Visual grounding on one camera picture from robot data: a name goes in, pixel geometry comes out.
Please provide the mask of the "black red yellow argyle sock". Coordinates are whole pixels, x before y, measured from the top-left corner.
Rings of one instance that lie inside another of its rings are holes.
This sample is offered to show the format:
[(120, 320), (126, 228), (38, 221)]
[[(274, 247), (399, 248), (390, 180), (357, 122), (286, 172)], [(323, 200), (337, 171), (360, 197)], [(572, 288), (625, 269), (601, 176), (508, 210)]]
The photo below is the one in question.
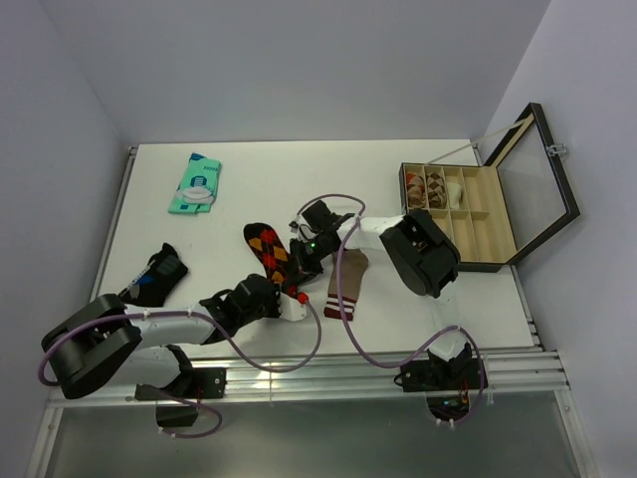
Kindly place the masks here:
[(276, 230), (266, 223), (249, 223), (244, 226), (243, 236), (268, 280), (283, 285), (288, 278), (290, 255)]

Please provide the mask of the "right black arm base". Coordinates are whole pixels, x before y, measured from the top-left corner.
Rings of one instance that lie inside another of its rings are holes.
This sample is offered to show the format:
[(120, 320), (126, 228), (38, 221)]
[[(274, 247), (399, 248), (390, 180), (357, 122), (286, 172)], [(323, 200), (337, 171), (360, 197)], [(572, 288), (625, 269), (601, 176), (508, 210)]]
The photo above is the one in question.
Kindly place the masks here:
[(424, 393), (436, 425), (449, 428), (470, 416), (489, 386), (484, 365), (476, 358), (459, 371), (432, 359), (414, 360), (400, 368), (393, 382), (405, 393)]

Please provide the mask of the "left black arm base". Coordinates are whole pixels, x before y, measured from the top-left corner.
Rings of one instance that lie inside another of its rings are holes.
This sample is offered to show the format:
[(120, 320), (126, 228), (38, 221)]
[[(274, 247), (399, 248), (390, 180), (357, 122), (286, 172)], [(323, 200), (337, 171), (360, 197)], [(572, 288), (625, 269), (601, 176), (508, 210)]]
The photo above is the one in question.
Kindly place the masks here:
[[(155, 401), (155, 421), (160, 431), (178, 438), (200, 438), (215, 433), (223, 423), (219, 410), (207, 399), (224, 396), (227, 371), (223, 367), (201, 367), (183, 372), (165, 387), (138, 384), (136, 401)], [(186, 433), (198, 418), (214, 417), (216, 423), (208, 431)]]

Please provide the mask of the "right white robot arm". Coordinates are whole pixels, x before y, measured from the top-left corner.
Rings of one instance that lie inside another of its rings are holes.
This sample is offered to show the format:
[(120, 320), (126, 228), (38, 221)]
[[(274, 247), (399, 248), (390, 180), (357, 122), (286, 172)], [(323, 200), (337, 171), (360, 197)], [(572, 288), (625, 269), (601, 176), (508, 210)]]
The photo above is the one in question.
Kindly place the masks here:
[(399, 366), (426, 352), (427, 383), (439, 388), (455, 386), (470, 370), (470, 363), (480, 361), (473, 357), (477, 351), (475, 342), (460, 326), (455, 287), (460, 265), (457, 247), (424, 210), (402, 216), (365, 217), (364, 209), (361, 204), (357, 213), (339, 215), (327, 207), (323, 196), (302, 206), (290, 227), (300, 233), (306, 225), (311, 235), (290, 241), (290, 266), (283, 289), (294, 291), (320, 275), (321, 261), (334, 255), (336, 301), (339, 317), (344, 319), (345, 254), (364, 250), (385, 252), (403, 284), (425, 299), (438, 329), (425, 346)]

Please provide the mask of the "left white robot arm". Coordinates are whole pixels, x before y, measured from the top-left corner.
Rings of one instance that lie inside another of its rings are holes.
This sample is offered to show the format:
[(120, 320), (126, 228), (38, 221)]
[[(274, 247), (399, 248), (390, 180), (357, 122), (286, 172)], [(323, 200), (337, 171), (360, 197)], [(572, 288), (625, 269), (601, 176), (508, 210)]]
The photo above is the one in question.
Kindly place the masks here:
[(109, 383), (150, 384), (182, 397), (194, 384), (183, 345), (230, 342), (264, 318), (294, 321), (298, 314), (280, 286), (258, 274), (181, 309), (134, 306), (104, 294), (45, 335), (43, 365), (55, 377), (39, 379), (59, 387), (67, 399)]

